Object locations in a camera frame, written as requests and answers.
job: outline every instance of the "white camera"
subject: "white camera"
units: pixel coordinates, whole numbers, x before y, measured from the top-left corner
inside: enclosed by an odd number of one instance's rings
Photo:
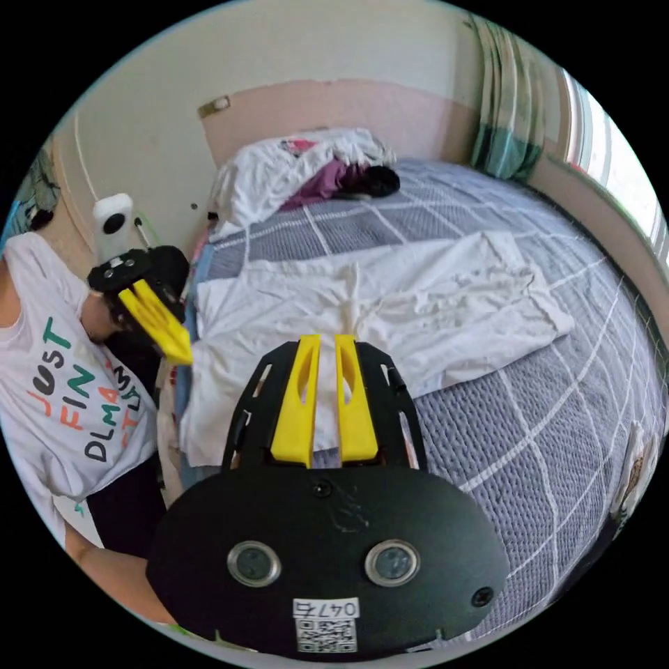
[[[126,193],[98,200],[93,207],[95,220],[95,264],[102,265],[130,249],[132,198]]]

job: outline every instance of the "sticker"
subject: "sticker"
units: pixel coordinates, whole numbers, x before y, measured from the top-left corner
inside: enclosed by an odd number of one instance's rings
[[[294,599],[293,618],[314,618],[318,620],[339,620],[359,618],[360,602],[357,597],[350,599]]]
[[[360,602],[351,599],[294,599],[293,618],[298,651],[302,653],[355,653],[355,619]]]

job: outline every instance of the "hand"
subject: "hand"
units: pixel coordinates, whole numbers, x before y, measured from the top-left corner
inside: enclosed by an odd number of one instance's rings
[[[111,312],[101,293],[91,292],[82,307],[82,325],[89,339],[101,344],[123,328],[112,320]]]

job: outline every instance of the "white t-shirt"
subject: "white t-shirt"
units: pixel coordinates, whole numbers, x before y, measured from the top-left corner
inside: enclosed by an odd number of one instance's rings
[[[33,504],[65,545],[54,496],[77,502],[155,451],[155,405],[137,377],[79,322],[88,286],[39,235],[4,250],[21,314],[0,328],[0,420]]]

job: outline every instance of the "striped curtain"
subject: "striped curtain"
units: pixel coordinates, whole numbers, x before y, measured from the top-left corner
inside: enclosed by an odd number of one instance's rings
[[[472,166],[526,181],[544,147],[544,87],[534,50],[515,35],[470,15],[484,60],[481,121]]]

